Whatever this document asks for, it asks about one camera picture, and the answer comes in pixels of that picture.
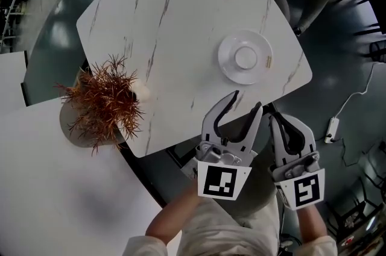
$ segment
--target plant pot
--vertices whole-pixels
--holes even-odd
[[[62,128],[63,134],[66,138],[75,146],[82,148],[92,148],[94,146],[95,136],[91,133],[82,135],[82,130],[74,128],[72,132],[69,130],[70,126],[77,120],[80,111],[72,106],[71,102],[65,102],[62,105],[62,109],[59,114],[60,127]],[[119,130],[116,130],[115,137],[118,143],[125,142],[125,139],[121,135]],[[115,142],[112,139],[107,139],[101,145],[114,145]]]

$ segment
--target white table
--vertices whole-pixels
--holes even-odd
[[[92,157],[72,145],[60,107],[53,99],[0,118],[1,253],[121,256],[161,207],[116,148]]]
[[[201,133],[204,115],[222,97],[240,90],[238,106],[222,123],[303,86],[312,73],[302,48],[273,0],[95,0],[77,23],[90,64],[125,54],[128,73],[138,70],[152,98],[142,132],[128,140],[137,157]],[[238,29],[264,35],[273,65],[263,81],[242,86],[217,63],[222,39]]]
[[[24,52],[0,54],[0,116],[25,107],[21,83],[26,70]]]

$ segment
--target white sleeve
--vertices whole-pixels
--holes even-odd
[[[330,236],[318,238],[295,251],[296,256],[337,256],[337,243]]]
[[[122,256],[168,256],[168,250],[157,238],[139,236],[128,240]]]

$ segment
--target dark floor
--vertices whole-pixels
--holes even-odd
[[[71,23],[74,23],[76,16],[70,17]],[[316,139],[325,134],[329,119],[336,114],[346,98],[353,92],[364,90],[372,62],[361,57],[361,54],[368,52],[370,42],[386,39],[386,37],[380,34],[354,37],[352,33],[364,30],[375,22],[376,19],[368,2],[356,5],[355,0],[345,0],[338,5],[327,5],[311,27],[299,38],[313,72],[312,81],[277,100],[275,104],[279,111],[295,116],[307,124],[313,130]],[[76,30],[68,32],[71,32],[71,40],[77,43],[72,47],[79,48]],[[32,53],[26,83],[29,81],[35,83],[35,87],[31,85],[28,89],[28,91],[34,91],[34,93],[29,92],[31,95],[35,94],[34,101],[56,97],[51,89],[49,93],[35,91],[49,90],[47,81],[43,82],[43,87],[39,81],[46,77],[50,78],[49,81],[52,80],[52,71],[44,70],[45,62],[60,68],[60,62],[54,57],[55,53],[52,51],[46,52],[45,55],[39,51]],[[65,84],[70,83],[70,79],[64,76],[65,73],[66,71],[62,71],[60,75],[55,74],[55,81],[63,82],[63,79]],[[71,75],[71,79],[74,80],[75,74]],[[323,141],[317,143],[317,149],[321,154],[320,163],[326,169],[325,200],[328,200],[342,213],[353,205],[350,190],[357,194],[359,199],[362,199],[357,179],[363,176],[363,170],[370,176],[375,176],[368,162],[369,155],[379,173],[385,170],[386,157],[383,152],[377,150],[379,142],[386,136],[386,121],[384,120],[386,117],[386,107],[384,107],[386,87],[383,83],[385,78],[386,66],[377,65],[368,93],[352,98],[339,116],[340,125],[337,137],[344,138],[346,164],[357,162],[356,164],[349,167],[344,165],[342,142],[331,145],[326,145]],[[259,152],[268,141],[268,136],[268,118],[265,117],[253,149]],[[182,145],[184,148],[178,149],[178,152],[187,152],[196,144],[196,142],[188,141]],[[189,183],[189,180],[165,151],[141,158],[138,162],[153,186],[167,202]],[[379,204],[381,202],[379,191],[374,189],[368,181],[365,183],[368,197]],[[319,208],[322,215],[327,217],[326,207],[320,204]],[[299,236],[296,216],[288,210],[283,230],[285,233]]]

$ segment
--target white saucer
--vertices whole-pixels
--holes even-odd
[[[240,30],[225,37],[218,48],[218,62],[230,80],[242,85],[254,84],[273,64],[272,49],[262,35]]]

